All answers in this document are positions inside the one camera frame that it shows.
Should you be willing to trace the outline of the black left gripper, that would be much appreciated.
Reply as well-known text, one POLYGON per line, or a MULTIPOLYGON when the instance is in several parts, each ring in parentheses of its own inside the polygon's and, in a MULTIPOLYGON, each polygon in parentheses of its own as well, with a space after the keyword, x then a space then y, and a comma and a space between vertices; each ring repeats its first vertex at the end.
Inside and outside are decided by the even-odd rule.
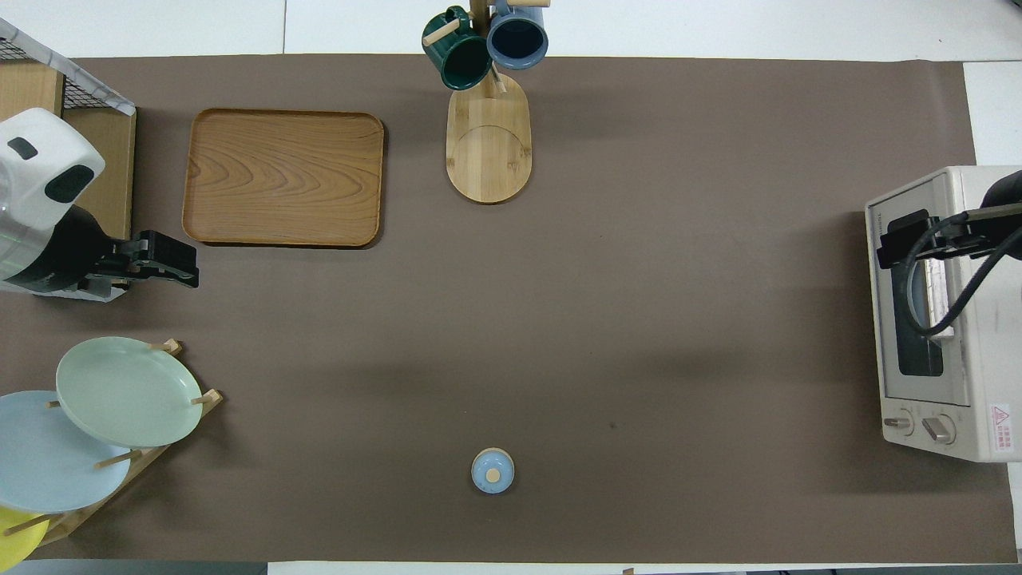
POLYGON ((91 278, 96 263, 117 255, 127 241, 107 236, 91 212, 72 206, 34 261, 22 272, 4 271, 4 291, 108 303, 130 290, 131 283, 164 280, 187 288, 200 286, 200 277, 189 273, 198 272, 193 245, 153 230, 140 233, 140 261, 156 267, 129 269, 114 278, 91 278))

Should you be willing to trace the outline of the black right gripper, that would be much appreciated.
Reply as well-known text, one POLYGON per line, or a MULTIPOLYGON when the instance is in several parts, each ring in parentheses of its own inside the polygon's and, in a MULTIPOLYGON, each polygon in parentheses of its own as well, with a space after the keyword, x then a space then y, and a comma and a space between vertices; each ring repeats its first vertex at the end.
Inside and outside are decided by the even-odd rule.
MULTIPOLYGON (((936 233, 931 258, 978 259, 990 256, 1021 226, 1021 171, 1000 178, 989 186, 978 208, 946 219, 948 226, 936 233)), ((928 210, 916 210, 891 220, 877 248, 877 266, 891 269, 905 262, 917 240, 931 226, 928 210)))

